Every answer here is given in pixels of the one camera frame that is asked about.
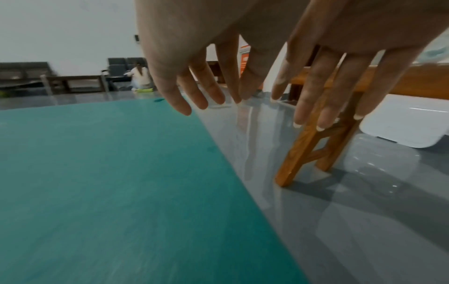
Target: human hand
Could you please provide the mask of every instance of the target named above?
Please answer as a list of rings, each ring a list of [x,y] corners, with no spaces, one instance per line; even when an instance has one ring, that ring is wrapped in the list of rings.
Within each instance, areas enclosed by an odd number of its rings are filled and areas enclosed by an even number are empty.
[[[320,7],[308,10],[317,14],[318,21],[325,17]],[[355,119],[372,112],[395,86],[409,65],[435,37],[449,26],[449,2],[439,0],[351,0],[335,18],[315,23],[301,21],[288,41],[288,51],[272,90],[278,99],[289,81],[298,74],[314,44],[322,46],[315,58],[301,92],[294,122],[304,124],[324,84],[335,70],[342,55],[347,53],[335,76],[329,97],[318,119],[321,129],[332,126],[354,87],[380,50],[386,50],[371,85],[360,99]],[[308,40],[310,33],[318,33],[316,42]]]
[[[208,106],[190,70],[217,103],[225,97],[206,62],[206,47],[217,58],[235,102],[249,98],[264,81],[308,0],[136,0],[140,43],[158,90],[182,114],[191,107],[176,82],[201,109]],[[239,80],[239,34],[251,45]]]

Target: person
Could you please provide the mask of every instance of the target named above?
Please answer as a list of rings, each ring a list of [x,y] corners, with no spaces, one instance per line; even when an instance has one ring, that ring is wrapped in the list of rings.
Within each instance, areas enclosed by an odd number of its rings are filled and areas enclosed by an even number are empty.
[[[291,78],[314,60],[297,104],[294,123],[305,123],[324,83],[339,66],[330,99],[317,128],[333,124],[355,84],[377,52],[385,50],[374,79],[361,98],[355,119],[372,112],[427,44],[449,27],[449,1],[441,0],[135,0],[137,26],[156,86],[184,115],[191,107],[178,82],[200,109],[208,107],[190,70],[206,93],[224,103],[223,92],[206,63],[206,47],[215,44],[224,80],[235,102],[249,99],[264,81],[279,51],[287,54],[273,85],[278,99]],[[239,35],[251,46],[239,78]]]
[[[142,66],[139,62],[126,75],[132,77],[131,86],[133,91],[151,88],[151,77],[148,68]]]

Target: finger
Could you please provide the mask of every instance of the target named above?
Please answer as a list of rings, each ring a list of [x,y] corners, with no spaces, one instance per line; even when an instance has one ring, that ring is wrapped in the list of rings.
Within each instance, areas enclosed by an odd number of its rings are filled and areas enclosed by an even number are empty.
[[[215,44],[215,50],[229,94],[235,103],[239,103],[242,101],[239,96],[239,65],[237,63],[239,35],[236,34],[225,42]]]
[[[298,104],[296,105],[294,122],[304,124],[310,116],[318,98],[323,94],[324,84],[335,70],[343,53],[321,47],[310,68]]]
[[[263,84],[281,48],[282,46],[268,50],[251,48],[239,83],[239,94],[242,99],[249,99]]]
[[[206,49],[201,50],[197,55],[195,55],[191,59],[189,66],[211,99],[218,104],[223,104],[225,101],[225,96],[217,81],[215,81],[212,70],[207,64]]]
[[[385,52],[376,68],[373,81],[357,105],[355,119],[362,119],[380,104],[424,47],[396,48]]]
[[[279,99],[290,80],[303,69],[313,47],[348,0],[312,0],[287,45],[287,54],[273,84],[271,97]]]
[[[198,85],[195,82],[189,68],[185,68],[184,71],[178,75],[178,83],[197,107],[200,109],[207,108],[209,103],[198,88]]]
[[[329,96],[318,118],[319,128],[325,129],[333,125],[375,55],[375,53],[346,55],[338,68]]]
[[[176,77],[164,78],[158,75],[153,75],[153,80],[158,87],[158,91],[175,110],[185,116],[189,116],[192,113],[190,105],[182,97],[181,92],[176,85]]]

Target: wooden stool leg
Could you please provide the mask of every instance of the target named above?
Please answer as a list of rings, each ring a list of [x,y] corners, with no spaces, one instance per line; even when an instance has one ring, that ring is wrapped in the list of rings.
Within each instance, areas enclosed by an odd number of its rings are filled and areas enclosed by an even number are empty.
[[[354,93],[348,102],[348,106],[340,115],[340,124],[346,125],[348,130],[342,134],[334,135],[329,138],[325,148],[330,150],[330,154],[326,157],[318,159],[315,166],[322,171],[329,171],[341,152],[345,149],[354,133],[359,129],[361,120],[354,120],[355,108],[363,93]]]
[[[304,130],[299,134],[287,154],[287,157],[285,157],[284,163],[282,163],[275,178],[275,181],[279,186],[284,187],[290,185],[301,166],[312,161],[310,159],[310,154],[321,139],[321,137],[317,135],[317,121],[326,98],[326,94],[321,96],[312,111],[309,121],[306,125],[303,125]]]

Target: wooden bench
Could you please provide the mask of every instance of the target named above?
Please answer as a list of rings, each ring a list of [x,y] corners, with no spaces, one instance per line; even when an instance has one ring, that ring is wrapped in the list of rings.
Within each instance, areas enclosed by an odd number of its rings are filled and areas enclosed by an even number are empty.
[[[293,97],[298,98],[310,68],[305,67],[302,72],[291,80]],[[375,66],[370,66],[355,87],[355,91],[346,109],[340,113],[339,122],[321,132],[316,130],[319,114],[327,99],[328,90],[332,87],[336,71],[327,80],[325,90],[311,114],[309,121],[303,126],[303,131],[294,142],[275,181],[285,187],[293,182],[303,164],[317,161],[315,166],[323,171],[329,171],[344,150],[349,140],[358,130],[361,120],[353,119],[358,101],[372,81]],[[418,96],[433,99],[449,100],[449,65],[420,65],[411,66],[397,85],[390,92],[397,95]],[[313,150],[317,143],[329,137],[325,147]]]
[[[102,93],[106,92],[106,86],[104,79],[101,75],[82,75],[82,76],[41,76],[42,82],[44,83],[47,93],[49,95],[57,94],[58,91],[55,86],[62,86],[65,94],[73,93],[68,81],[77,80],[97,80],[100,85],[100,91]],[[97,93],[98,91],[88,90],[88,91],[77,91],[76,93]]]

